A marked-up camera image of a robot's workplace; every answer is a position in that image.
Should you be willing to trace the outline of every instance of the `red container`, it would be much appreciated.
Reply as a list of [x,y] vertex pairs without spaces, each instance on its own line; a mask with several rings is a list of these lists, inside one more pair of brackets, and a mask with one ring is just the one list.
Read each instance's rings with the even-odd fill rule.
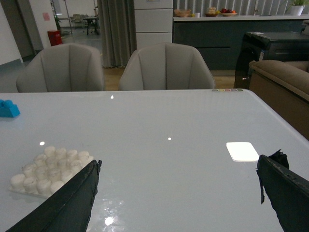
[[49,30],[48,37],[51,46],[62,44],[60,31],[59,30]]

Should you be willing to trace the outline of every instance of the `blue lego brick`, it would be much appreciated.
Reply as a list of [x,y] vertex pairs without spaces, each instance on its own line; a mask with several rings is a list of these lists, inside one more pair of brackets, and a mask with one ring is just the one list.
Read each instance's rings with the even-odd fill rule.
[[11,100],[0,99],[0,117],[16,117],[20,115],[17,105],[14,105]]

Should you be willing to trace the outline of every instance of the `black appliance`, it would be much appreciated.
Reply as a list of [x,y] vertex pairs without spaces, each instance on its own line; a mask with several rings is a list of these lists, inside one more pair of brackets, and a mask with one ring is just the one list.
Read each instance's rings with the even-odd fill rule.
[[234,88],[249,89],[249,63],[265,59],[308,60],[309,36],[296,32],[246,32],[236,63]]

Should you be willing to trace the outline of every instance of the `doorway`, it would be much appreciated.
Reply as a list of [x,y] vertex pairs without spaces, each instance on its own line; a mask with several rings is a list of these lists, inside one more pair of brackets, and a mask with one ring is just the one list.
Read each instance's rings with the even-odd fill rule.
[[17,0],[0,0],[0,2],[23,61],[32,59],[36,51],[31,43]]

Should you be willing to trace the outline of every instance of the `floor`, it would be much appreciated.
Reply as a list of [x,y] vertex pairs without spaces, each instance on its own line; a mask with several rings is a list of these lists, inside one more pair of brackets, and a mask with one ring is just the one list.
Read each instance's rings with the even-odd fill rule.
[[[93,46],[102,51],[101,36],[95,33],[86,35],[86,29],[82,28],[72,29],[73,33],[65,33],[62,36],[62,42],[78,43]],[[15,93],[16,79],[22,74],[24,68],[30,61],[20,63],[20,61],[10,62],[0,66],[0,93]],[[124,68],[103,68],[105,77],[106,91],[117,91],[118,83],[124,71]],[[234,86],[234,72],[233,71],[211,71],[216,81],[216,88],[233,88]]]

